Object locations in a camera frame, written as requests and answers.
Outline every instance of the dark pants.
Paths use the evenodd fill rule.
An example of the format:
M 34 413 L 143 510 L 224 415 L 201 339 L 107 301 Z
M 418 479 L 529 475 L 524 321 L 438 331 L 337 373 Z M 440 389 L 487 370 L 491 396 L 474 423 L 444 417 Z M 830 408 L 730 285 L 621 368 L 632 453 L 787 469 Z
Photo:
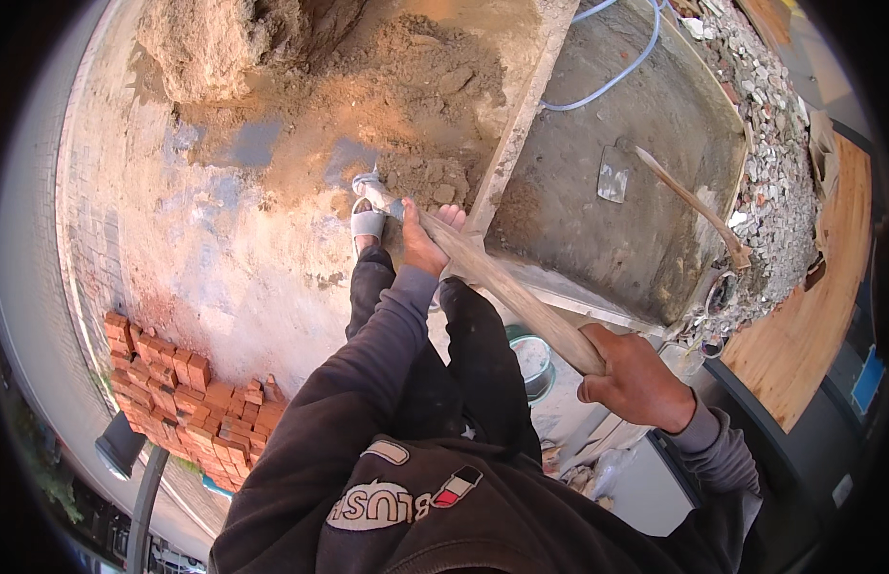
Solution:
M 390 254 L 372 245 L 351 273 L 351 339 L 374 313 L 395 274 Z M 456 438 L 469 423 L 477 442 L 523 452 L 540 461 L 540 440 L 530 423 L 524 379 L 492 304 L 455 277 L 445 279 L 440 305 L 448 319 L 450 364 L 431 342 L 412 363 L 391 435 L 401 440 Z

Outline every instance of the foot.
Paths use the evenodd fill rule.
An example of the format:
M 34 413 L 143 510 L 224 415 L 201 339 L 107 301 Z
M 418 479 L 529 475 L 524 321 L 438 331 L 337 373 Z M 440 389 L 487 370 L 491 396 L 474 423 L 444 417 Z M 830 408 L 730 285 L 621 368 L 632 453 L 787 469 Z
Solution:
M 373 223 L 369 222 L 367 225 L 354 225 L 354 220 L 356 216 L 360 213 L 366 213 L 369 211 L 373 211 L 373 207 L 371 202 L 367 199 L 362 199 L 358 201 L 354 208 L 351 211 L 352 215 L 352 232 L 355 233 L 356 229 L 359 231 L 369 231 L 369 233 L 359 233 L 352 236 L 352 241 L 355 244 L 355 256 L 356 258 L 361 255 L 362 251 L 364 251 L 365 247 L 369 245 L 381 245 L 381 240 L 378 237 L 381 234 L 381 231 L 384 229 L 384 216 L 380 215 L 379 220 L 372 220 Z

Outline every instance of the person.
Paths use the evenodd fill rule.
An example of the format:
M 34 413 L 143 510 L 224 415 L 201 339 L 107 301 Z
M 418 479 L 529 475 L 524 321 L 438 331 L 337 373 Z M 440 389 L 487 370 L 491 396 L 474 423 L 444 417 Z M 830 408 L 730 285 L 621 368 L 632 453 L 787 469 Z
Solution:
M 291 400 L 234 495 L 209 568 L 737 571 L 762 500 L 754 461 L 728 415 L 705 407 L 642 337 L 590 324 L 581 331 L 607 373 L 585 376 L 578 398 L 667 432 L 706 502 L 655 537 L 544 476 L 499 315 L 459 279 L 439 284 L 448 257 L 418 224 L 414 203 L 404 206 L 398 274 L 380 246 L 383 214 L 370 203 L 353 210 L 348 342 Z M 465 221 L 456 206 L 437 217 L 458 231 Z M 366 228 L 371 219 L 374 228 Z M 428 342 L 438 288 L 448 365 Z

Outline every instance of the right hand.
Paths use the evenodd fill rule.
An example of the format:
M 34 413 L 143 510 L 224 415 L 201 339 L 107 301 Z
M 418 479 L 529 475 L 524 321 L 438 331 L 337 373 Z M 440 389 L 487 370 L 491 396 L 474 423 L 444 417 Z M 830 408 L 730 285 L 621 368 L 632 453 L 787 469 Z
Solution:
M 634 332 L 615 334 L 599 323 L 580 330 L 607 362 L 607 373 L 586 375 L 578 386 L 578 400 L 600 402 L 624 420 L 671 434 L 687 428 L 696 410 L 693 392 L 648 341 Z

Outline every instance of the bare foot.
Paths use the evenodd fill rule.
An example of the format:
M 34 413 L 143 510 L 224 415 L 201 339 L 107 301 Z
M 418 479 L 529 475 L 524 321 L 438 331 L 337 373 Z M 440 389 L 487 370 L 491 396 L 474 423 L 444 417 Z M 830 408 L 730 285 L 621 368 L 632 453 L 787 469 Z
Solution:
M 362 201 L 355 213 L 362 213 L 363 211 L 370 211 L 372 209 L 370 201 Z M 365 247 L 369 245 L 381 245 L 381 240 L 373 235 L 356 235 L 355 236 L 355 249 L 358 250 L 360 254 L 364 251 Z
M 355 247 L 358 249 L 359 253 L 364 251 L 364 248 L 369 245 L 381 245 L 381 241 L 373 235 L 356 235 L 355 236 Z

